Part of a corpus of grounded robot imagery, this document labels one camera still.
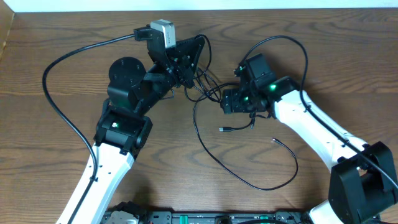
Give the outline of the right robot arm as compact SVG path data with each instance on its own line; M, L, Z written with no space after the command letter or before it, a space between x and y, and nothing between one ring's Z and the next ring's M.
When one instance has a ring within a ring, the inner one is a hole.
M223 90L224 113L261 112L295 131L330 171L328 199L308 211L310 223L366 223L397 204L391 150L358 138L324 113L290 77L277 78L262 54L235 70L238 87Z

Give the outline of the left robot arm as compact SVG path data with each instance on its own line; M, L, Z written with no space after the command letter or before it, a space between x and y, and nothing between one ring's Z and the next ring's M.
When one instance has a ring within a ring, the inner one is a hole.
M83 175L58 223L99 223L124 176L132 168L152 129L146 113L174 88L193 87L198 59L207 36L167 44L168 35L141 28L120 39L144 41L153 66L146 70L140 60L123 57L109 69L108 98L96 125L94 143L49 103L87 146L90 156Z

